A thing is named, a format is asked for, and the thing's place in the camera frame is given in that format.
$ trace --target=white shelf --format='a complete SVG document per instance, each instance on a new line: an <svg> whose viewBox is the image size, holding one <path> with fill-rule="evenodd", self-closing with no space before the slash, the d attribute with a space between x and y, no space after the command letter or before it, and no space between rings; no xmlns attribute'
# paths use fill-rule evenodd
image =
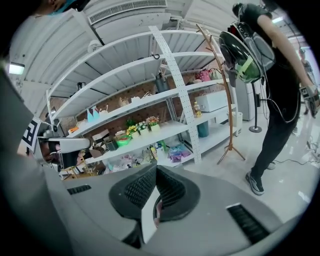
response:
<svg viewBox="0 0 320 256"><path fill-rule="evenodd" d="M235 104L231 104L231 108L234 109L236 107ZM195 117L194 118L194 123L195 125L199 125L199 124L202 124L208 120L211 120L221 114L226 114L227 115L227 112L228 112L229 108L228 106L224 106L222 108L219 108L215 111L212 111L212 112L201 112L201 117Z"/></svg>
<svg viewBox="0 0 320 256"><path fill-rule="evenodd" d="M164 30L163 37L173 53L194 52L204 42L201 33L186 30ZM71 66L57 80L49 92L49 97L64 97L77 92L77 83L91 83L98 77L140 58L151 55L153 44L155 53L162 54L152 32L131 35L99 47Z"/></svg>
<svg viewBox="0 0 320 256"><path fill-rule="evenodd" d="M237 131L236 127L233 127L233 133ZM215 147L220 142L229 138L230 129L228 124L212 124L209 126L209 135L207 137L199 137L200 152L204 153L209 149Z"/></svg>
<svg viewBox="0 0 320 256"><path fill-rule="evenodd" d="M154 57L144 58L99 76L68 99L56 111L53 119L76 116L102 99L128 90L132 86L153 81L152 74L158 73L161 60L162 58L158 60Z"/></svg>
<svg viewBox="0 0 320 256"><path fill-rule="evenodd" d="M192 91L194 91L195 88L199 89L199 88L209 87L209 86L213 86L218 83L220 83L220 80L212 80L212 81L207 81L207 82L191 84L191 85L186 86L186 88L188 91L192 92ZM84 135L84 134L86 134L86 133L88 133L88 132L90 132L90 131L92 131L102 125L107 124L108 122L111 122L115 118L120 118L120 117L125 116L127 114L130 114L134 111L145 108L146 106L152 106L154 104L157 104L159 102L164 101L167 98L176 97L176 96L178 96L178 90L175 88L175 89L171 89L171 90L167 90L167 91L155 94L153 96L145 97L137 102L130 103L129 105L125 105L123 107L117 108L108 114L102 115L98 120L96 120L94 122L87 123L85 126L82 126L80 129L71 133L67 137L68 138L79 137L79 136ZM202 119L208 118L207 120L209 120L211 118L214 118L218 114L219 113L215 113L215 111L211 112L211 113L203 113Z"/></svg>
<svg viewBox="0 0 320 256"><path fill-rule="evenodd" d="M111 122L115 118L120 118L120 117L125 116L129 113L132 113L138 109L142 109L142 108L145 108L146 106L151 106L156 103L162 102L165 99L167 99L169 97L173 97L177 94L178 94L178 90L172 89L172 90L167 90L167 91L155 94L153 96L147 96L147 97L142 98L136 102L130 103L130 104L125 105L123 107L119 107L119 108L115 109L114 111L111 111L108 114L104 114L104 115L100 116L99 119L97 119L93 122L87 123L85 126L81 127L80 129L76 130L75 132L71 133L67 137L74 138L74 137L81 136L81 135L86 134L86 133L88 133L88 132L108 123L108 122Z"/></svg>
<svg viewBox="0 0 320 256"><path fill-rule="evenodd" d="M180 72L201 70L215 60L215 56L211 52L177 52L173 53L173 56Z"/></svg>
<svg viewBox="0 0 320 256"><path fill-rule="evenodd" d="M141 135L138 138L132 139L128 145L119 147L115 151L108 151L104 155L97 158L89 158L85 160L87 164L102 161L105 159L113 158L119 155L126 154L130 151L134 151L150 144L156 143L158 141L164 140L166 138L172 137L174 135L180 134L188 130L188 126L176 121L169 121L162 123L160 125L161 129L159 131L151 131L147 135Z"/></svg>
<svg viewBox="0 0 320 256"><path fill-rule="evenodd" d="M224 80L223 79L217 79L217 80L211 80L207 82L199 82L199 83L194 83L186 86L186 89L188 92L195 92L199 90L204 90L210 86L214 86L216 84L223 84Z"/></svg>

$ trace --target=wooden coat rack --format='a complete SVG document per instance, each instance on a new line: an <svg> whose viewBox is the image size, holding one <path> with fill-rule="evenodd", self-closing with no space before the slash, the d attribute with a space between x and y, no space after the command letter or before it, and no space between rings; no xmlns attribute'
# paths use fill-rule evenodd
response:
<svg viewBox="0 0 320 256"><path fill-rule="evenodd" d="M220 60L218 58L218 55L215 51L215 48L212 44L212 35L210 36L210 39L207 37L207 35L205 34L205 32L203 31L203 29L198 25L196 24L197 28L198 28L198 31L197 32L201 32L202 35L204 36L204 39L205 41L207 42L207 44L209 45L210 48L207 48L208 50L210 50L214 57L215 57L215 60L216 62L218 63L218 66L219 66L219 69L220 69L220 72L221 72L221 75L222 75L222 79L223 79L223 85L225 87L225 91L226 91L226 97L227 97L227 101L228 101L228 109L229 109L229 126L230 126L230 141L229 141L229 145L226 146L225 148L226 151L224 152L223 156L220 158L220 160L218 161L217 165L221 163L221 161L225 158L225 156L227 155L228 151L232 151L234 150L235 152L237 152L240 157L243 158L243 160L246 160L244 158L244 156L234 147L233 145L233 137L234 137L234 133L233 133L233 127L234 127L234 122L233 122L233 117L232 117L232 107L231 107L231 94L230 94L230 90L229 90L229 86L228 86L228 83L227 83L227 80L226 80L226 76L225 76L225 73L224 73L224 70L222 68L222 65L220 63Z"/></svg>

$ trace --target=black vent grille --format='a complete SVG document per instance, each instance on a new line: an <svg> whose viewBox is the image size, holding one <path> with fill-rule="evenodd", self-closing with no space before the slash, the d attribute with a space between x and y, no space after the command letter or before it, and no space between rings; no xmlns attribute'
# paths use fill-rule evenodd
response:
<svg viewBox="0 0 320 256"><path fill-rule="evenodd" d="M123 4L119 4L113 6L108 9L104 9L92 16L89 17L91 25L106 19L110 16L120 14L122 12L127 12L131 10L141 9L141 8L152 8L152 7L168 7L166 0L142 0L142 1L134 1L134 2L127 2Z"/></svg>
<svg viewBox="0 0 320 256"><path fill-rule="evenodd" d="M269 235L269 232L241 204L230 206L227 211L252 244Z"/></svg>
<svg viewBox="0 0 320 256"><path fill-rule="evenodd" d="M82 186L76 186L76 187L72 187L72 188L68 188L68 192L70 195L73 195L73 194L77 194L77 193L81 193L81 192L84 192L84 191L87 191L91 189L91 187L89 185L82 185Z"/></svg>

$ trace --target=sneaker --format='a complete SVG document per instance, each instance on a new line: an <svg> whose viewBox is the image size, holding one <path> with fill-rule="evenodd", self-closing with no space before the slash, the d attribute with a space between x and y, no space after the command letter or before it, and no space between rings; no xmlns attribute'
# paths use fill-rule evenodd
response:
<svg viewBox="0 0 320 256"><path fill-rule="evenodd" d="M271 163L269 163L267 169L268 170L273 170L274 168L276 168L276 163L274 161L272 161Z"/></svg>
<svg viewBox="0 0 320 256"><path fill-rule="evenodd" d="M262 187L262 182L261 182L261 178L256 178L254 179L251 176L251 171L249 171L246 176L245 179L247 182L249 182L251 190L253 193L255 193L258 196L261 196L265 193L264 188Z"/></svg>

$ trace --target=perforated metal strip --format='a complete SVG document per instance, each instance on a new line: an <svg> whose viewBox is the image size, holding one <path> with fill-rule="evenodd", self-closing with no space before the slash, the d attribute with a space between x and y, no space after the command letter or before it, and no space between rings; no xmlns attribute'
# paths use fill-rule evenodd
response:
<svg viewBox="0 0 320 256"><path fill-rule="evenodd" d="M186 123L188 125L188 131L191 138L191 145L193 149L194 162L201 162L201 152L199 145L198 131L195 124L195 117L192 110L190 98L188 91L186 90L186 85L181 75L178 64L165 40L165 38L160 33L159 29L156 26L149 26L150 31L152 32L154 38L156 39L167 63L167 66L170 68L174 83L178 89L178 95L181 100L182 108L184 110L184 115Z"/></svg>

